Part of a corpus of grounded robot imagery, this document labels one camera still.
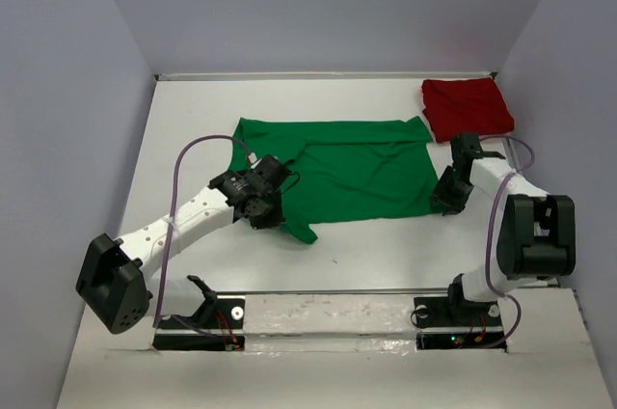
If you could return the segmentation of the green t-shirt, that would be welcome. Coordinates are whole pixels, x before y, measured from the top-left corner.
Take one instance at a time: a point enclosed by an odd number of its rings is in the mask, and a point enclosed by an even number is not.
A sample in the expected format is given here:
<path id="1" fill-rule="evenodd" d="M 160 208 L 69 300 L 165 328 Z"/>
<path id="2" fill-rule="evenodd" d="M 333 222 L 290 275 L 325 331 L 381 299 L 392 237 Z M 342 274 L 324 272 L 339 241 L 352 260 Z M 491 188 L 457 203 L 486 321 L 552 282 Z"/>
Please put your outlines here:
<path id="1" fill-rule="evenodd" d="M 293 173 L 282 196 L 281 226 L 304 244 L 316 224 L 397 219 L 434 213 L 438 183 L 420 117 L 383 122 L 270 123 L 242 118 L 230 168 L 247 166 L 243 147 L 271 154 Z"/>

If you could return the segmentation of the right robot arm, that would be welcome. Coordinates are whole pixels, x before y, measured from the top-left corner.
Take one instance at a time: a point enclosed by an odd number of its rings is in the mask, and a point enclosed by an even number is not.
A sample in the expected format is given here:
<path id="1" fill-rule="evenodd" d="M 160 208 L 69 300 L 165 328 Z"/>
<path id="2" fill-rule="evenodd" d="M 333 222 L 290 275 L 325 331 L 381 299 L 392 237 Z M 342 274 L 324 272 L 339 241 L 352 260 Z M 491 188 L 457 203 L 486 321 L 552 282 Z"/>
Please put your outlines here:
<path id="1" fill-rule="evenodd" d="M 474 190 L 492 201 L 483 263 L 455 277 L 443 301 L 445 316 L 465 324 L 516 288 L 574 272 L 576 212 L 573 199 L 531 184 L 502 154 L 484 150 L 478 134 L 461 133 L 450 147 L 431 207 L 458 215 Z"/>

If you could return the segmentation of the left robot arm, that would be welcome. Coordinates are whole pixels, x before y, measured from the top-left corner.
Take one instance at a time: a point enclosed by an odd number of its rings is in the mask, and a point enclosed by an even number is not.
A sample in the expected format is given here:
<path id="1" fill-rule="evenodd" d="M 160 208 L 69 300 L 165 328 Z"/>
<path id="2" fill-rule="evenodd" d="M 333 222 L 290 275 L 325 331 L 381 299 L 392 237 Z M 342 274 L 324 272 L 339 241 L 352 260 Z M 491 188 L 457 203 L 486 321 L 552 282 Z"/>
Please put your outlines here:
<path id="1" fill-rule="evenodd" d="M 171 290 L 166 277 L 173 257 L 207 235 L 246 220 L 255 230 L 285 221 L 282 194 L 296 178 L 288 165 L 265 155 L 242 171 L 211 179 L 185 204 L 130 233 L 106 233 L 89 244 L 76 281 L 76 292 L 113 335 L 134 327 L 145 316 L 177 314 L 165 306 Z"/>

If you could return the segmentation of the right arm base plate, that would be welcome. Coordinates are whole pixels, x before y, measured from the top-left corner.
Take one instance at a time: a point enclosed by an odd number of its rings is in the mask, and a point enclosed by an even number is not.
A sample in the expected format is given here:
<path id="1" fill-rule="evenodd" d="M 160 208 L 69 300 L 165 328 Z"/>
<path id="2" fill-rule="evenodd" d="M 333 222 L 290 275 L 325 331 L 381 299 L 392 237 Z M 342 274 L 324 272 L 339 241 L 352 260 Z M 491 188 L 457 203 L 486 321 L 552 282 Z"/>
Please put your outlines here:
<path id="1" fill-rule="evenodd" d="M 453 306 L 446 296 L 419 296 L 410 321 L 418 351 L 506 348 L 496 302 Z"/>

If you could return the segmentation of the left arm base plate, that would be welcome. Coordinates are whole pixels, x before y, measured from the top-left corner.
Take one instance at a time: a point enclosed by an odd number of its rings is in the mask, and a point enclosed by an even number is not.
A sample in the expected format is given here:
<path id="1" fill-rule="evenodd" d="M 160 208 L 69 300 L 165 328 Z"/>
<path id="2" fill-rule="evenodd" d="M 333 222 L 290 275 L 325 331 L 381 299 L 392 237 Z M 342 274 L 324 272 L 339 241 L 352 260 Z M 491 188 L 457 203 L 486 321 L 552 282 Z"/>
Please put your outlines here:
<path id="1" fill-rule="evenodd" d="M 187 280 L 200 292 L 202 300 L 190 315 L 163 318 L 155 329 L 152 346 L 159 351 L 241 352 L 245 347 L 246 298 L 219 295 L 201 278 Z"/>

